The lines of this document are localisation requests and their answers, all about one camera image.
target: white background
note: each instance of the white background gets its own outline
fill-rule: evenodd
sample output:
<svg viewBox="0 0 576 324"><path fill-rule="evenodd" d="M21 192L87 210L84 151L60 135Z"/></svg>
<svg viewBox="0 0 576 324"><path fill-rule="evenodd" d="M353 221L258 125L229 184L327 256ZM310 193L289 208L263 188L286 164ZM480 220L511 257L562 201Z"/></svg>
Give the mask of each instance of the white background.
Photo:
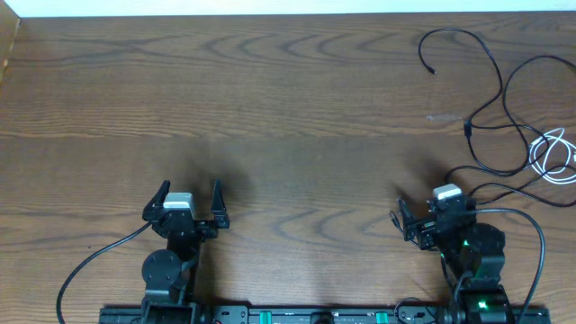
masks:
<svg viewBox="0 0 576 324"><path fill-rule="evenodd" d="M576 0L5 0L21 17L576 10Z"/></svg>

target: white cable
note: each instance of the white cable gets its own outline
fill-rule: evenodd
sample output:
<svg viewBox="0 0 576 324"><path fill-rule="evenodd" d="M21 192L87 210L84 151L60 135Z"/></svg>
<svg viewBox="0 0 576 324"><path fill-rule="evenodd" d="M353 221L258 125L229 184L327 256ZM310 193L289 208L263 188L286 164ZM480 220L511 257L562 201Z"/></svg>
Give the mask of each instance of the white cable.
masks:
<svg viewBox="0 0 576 324"><path fill-rule="evenodd" d="M558 131L560 132L560 135L558 135L558 136L551 135L551 134L558 132ZM546 154L544 155L544 160L542 161L542 164L540 164L538 161L536 161L534 163L532 163L532 162L534 160L536 160L536 158L537 158L536 152L538 151L538 149L540 148L540 146L542 144L546 143L546 141L544 139L542 139L542 137L538 137L537 139L535 139L530 144L530 155L529 155L530 163L532 163L532 168L539 175L546 172L546 163L548 162L548 156L550 155L550 152L552 152L552 149L554 148L554 146L558 142L564 144L564 146L566 147L567 158L566 158L566 162L564 162L564 164L566 166L568 166L571 163L571 160L573 163L576 163L576 146L574 144L570 143L568 140L562 138L562 136L564 135L564 128L557 128L555 130L550 130L544 135L546 136L546 138L549 141L553 141L553 142L550 145L550 148L546 151ZM550 171L546 175L544 175L544 179L546 179L546 181L548 181L549 183L555 184L555 185L569 185L569 184L576 183L576 174L571 175L571 176L567 176L564 178L551 176L551 175L558 175L558 174L564 172L564 170L566 170L566 167L563 167L562 169L557 170L557 171Z"/></svg>

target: tabletop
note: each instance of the tabletop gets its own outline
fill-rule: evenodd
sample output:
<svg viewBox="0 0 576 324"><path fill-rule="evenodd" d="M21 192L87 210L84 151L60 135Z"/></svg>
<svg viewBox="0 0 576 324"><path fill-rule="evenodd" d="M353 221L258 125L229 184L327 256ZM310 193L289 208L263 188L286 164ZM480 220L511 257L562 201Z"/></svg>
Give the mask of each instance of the tabletop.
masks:
<svg viewBox="0 0 576 324"><path fill-rule="evenodd" d="M2 322L55 322L55 300L86 257L143 225L165 179L208 214L220 179L230 229L202 246L196 292L254 305L394 305L449 296L439 255L403 241L396 199L421 206L451 167L473 164L463 119L498 92L494 69L457 27L486 41L503 77L539 54L576 61L576 13L438 13L25 19L0 85ZM575 140L576 77L541 60L517 73L508 108ZM501 101L477 123L507 119ZM520 165L512 130L476 131L491 167ZM465 191L508 179L463 171ZM533 185L559 202L572 186ZM490 198L498 191L478 193ZM548 254L533 304L573 322L576 221L510 195L542 226ZM514 215L479 216L506 233L502 271L521 304L539 241ZM68 287L64 316L96 322L138 305L140 267L166 242L152 230L99 256Z"/></svg>

